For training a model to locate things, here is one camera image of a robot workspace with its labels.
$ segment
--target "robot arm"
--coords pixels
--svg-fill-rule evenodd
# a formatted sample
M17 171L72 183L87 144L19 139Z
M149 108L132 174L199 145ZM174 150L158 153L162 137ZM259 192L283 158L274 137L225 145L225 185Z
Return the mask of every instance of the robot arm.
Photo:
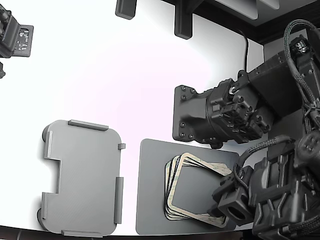
M20 25L0 4L0 58L30 57L33 31L33 26ZM0 62L0 79L5 75Z
M289 43L297 25L311 29L316 41L301 35ZM319 43L320 31L296 20L285 31L285 50L249 73L241 70L237 81L222 81L203 93L188 86L175 89L173 138L213 149L229 140L259 139L281 118L302 109L302 139L281 135L249 148L212 194L211 216L226 216L239 226L253 222L253 234L264 240L289 240L320 229ZM285 143L281 152L254 169L243 168L253 153L280 143Z

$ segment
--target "black cable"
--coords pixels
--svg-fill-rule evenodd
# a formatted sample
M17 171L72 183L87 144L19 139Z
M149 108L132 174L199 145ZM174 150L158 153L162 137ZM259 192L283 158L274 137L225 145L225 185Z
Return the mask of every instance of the black cable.
M235 179L244 187L244 189L248 192L249 191L249 187L248 185L239 177L239 174L238 174L238 171L237 171L237 167L238 167L238 164L235 164L233 166L233 174L234 174L234 177Z
M245 53L244 53L244 70L247 72L247 66L248 66L248 51L249 51L249 40L247 36L244 34L243 31L238 29L239 33L244 37L245 39Z
M239 157L239 160L238 162L233 166L233 174L234 174L234 177L235 179L245 188L245 190L248 192L249 191L249 187L248 185L239 177L239 174L238 174L238 171L237 171L237 168L238 166L240 167L240 171L242 170L242 167L244 166L246 160L254 153L262 150L262 149L265 149L265 148L268 148L268 147L271 147L273 145L277 145L277 144L281 144L281 143L293 143L295 140L292 139L291 137L289 136L286 136L286 135L280 135L280 136L276 136L275 138L273 139L269 139L269 140L266 140L266 141L263 141L263 142L260 142L250 148L248 148L240 157Z
M312 105L314 105L315 107L318 107L319 103L317 102L312 90L310 89L308 84L305 82L301 74L299 73L294 63L294 60L292 59L291 51L290 51L290 43L289 43L289 37L292 29L301 25L312 30L320 40L320 31L318 30L318 28L314 26L311 22L303 19L297 19L290 22L284 31L283 39L284 39L285 57L287 59L288 66L290 68L290 72L294 77L296 84L298 86L298 89L302 96L302 112L304 115L302 121L304 124L304 133L308 134L313 130L313 126L314 127L317 126L319 128L319 125L315 122L314 116L310 115Z

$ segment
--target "white table surface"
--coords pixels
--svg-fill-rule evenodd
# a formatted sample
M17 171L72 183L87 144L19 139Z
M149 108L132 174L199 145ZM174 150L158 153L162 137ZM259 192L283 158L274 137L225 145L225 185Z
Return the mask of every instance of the white table surface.
M42 131L75 119L108 125L127 144L120 165L122 224L113 235L136 235L141 141L175 142L175 87L200 93L236 79L243 37L196 15L193 37L176 37L174 6L160 0L138 0L133 20L115 15L116 0L1 4L20 24L34 25L34 35L30 58L1 60L7 75L0 80L0 226L42 230L36 217L41 195L57 191L58 177L58 162L43 158ZM263 60L263 46L250 41L248 70ZM224 149L242 153L247 146Z

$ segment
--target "black plastic housing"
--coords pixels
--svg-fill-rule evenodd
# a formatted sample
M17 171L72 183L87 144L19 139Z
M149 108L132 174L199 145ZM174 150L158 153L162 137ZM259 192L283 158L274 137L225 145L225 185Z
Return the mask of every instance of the black plastic housing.
M248 81L248 75L242 78ZM274 121L272 112L259 104L258 94L249 85L233 93L234 87L231 78L203 93L184 85L176 87L173 139L219 149L229 140L242 144L267 133Z
M319 213L320 197L309 184L311 176L294 168L294 158L295 146L288 144L278 156L266 157L254 166L248 205L255 208L252 232L261 238Z

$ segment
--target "black metal frame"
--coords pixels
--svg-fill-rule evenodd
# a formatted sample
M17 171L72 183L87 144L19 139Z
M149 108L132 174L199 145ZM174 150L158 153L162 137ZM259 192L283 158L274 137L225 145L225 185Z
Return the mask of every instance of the black metal frame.
M196 14L236 33L241 30L249 39L265 45L283 36L289 22L304 19L320 28L320 1L295 9L259 26L253 26L239 17L226 12L204 0L162 0L175 6L174 34L183 39L192 37L193 18ZM116 15L132 19L136 13L137 0L117 0Z

